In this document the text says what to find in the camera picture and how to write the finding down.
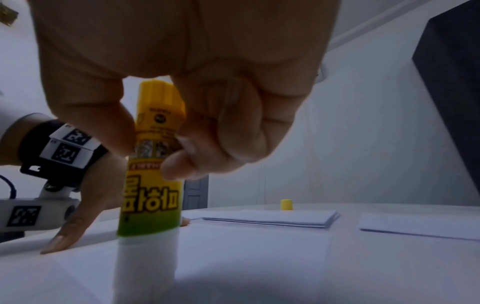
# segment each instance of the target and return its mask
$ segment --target yellow glue stick cap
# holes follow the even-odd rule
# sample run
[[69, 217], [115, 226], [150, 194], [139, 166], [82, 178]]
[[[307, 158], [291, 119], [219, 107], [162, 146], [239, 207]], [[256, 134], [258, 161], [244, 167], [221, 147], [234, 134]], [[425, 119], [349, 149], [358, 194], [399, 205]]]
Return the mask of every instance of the yellow glue stick cap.
[[294, 205], [291, 199], [283, 199], [280, 201], [280, 208], [282, 210], [293, 210]]
[[158, 79], [142, 81], [138, 90], [137, 113], [145, 113], [155, 107], [185, 115], [185, 103], [174, 85]]

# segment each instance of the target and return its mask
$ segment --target glue stick label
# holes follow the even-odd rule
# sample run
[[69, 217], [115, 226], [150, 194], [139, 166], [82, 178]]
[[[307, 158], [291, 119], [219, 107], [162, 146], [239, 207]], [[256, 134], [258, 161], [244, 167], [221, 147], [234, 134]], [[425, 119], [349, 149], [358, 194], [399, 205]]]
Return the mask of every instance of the glue stick label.
[[163, 160], [180, 148], [175, 138], [183, 116], [148, 108], [136, 122], [135, 151], [128, 160], [117, 234], [137, 236], [180, 226], [183, 182], [162, 178]]

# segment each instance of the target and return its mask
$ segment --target white sleeve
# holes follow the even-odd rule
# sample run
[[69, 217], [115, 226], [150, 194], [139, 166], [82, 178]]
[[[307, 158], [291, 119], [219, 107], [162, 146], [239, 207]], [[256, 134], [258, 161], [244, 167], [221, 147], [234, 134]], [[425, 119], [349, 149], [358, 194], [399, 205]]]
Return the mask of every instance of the white sleeve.
[[15, 121], [30, 114], [33, 113], [16, 107], [15, 104], [0, 97], [0, 140]]

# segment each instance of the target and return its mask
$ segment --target black wristband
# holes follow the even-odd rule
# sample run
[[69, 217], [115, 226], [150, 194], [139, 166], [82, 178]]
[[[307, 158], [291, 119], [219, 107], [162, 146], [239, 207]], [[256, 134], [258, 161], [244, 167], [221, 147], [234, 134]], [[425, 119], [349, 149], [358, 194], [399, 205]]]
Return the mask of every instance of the black wristband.
[[[108, 150], [101, 145], [98, 146], [93, 150], [91, 158], [89, 159], [88, 163], [83, 166], [83, 168], [72, 166], [69, 163], [55, 161], [54, 158], [47, 159], [45, 157], [41, 157], [42, 151], [53, 140], [51, 138], [52, 133], [61, 128], [63, 125], [64, 123], [60, 122], [59, 120], [47, 121], [33, 128], [23, 138], [18, 150], [18, 157], [22, 162], [20, 172], [23, 174], [44, 178], [48, 180], [50, 184], [55, 186], [78, 188], [80, 187], [88, 168], [90, 168], [96, 161], [104, 156]], [[75, 150], [76, 153], [81, 150], [81, 148], [75, 147], [68, 142], [62, 142], [60, 144], [61, 146], [58, 149], [65, 149], [65, 147], [67, 147]]]

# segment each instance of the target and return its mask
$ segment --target white glue stick base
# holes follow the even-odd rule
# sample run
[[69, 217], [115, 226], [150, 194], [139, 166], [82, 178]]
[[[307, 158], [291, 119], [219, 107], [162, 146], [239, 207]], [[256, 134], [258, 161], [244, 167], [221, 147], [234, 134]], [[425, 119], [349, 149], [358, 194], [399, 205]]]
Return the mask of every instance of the white glue stick base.
[[175, 281], [179, 232], [118, 238], [113, 304], [159, 302]]

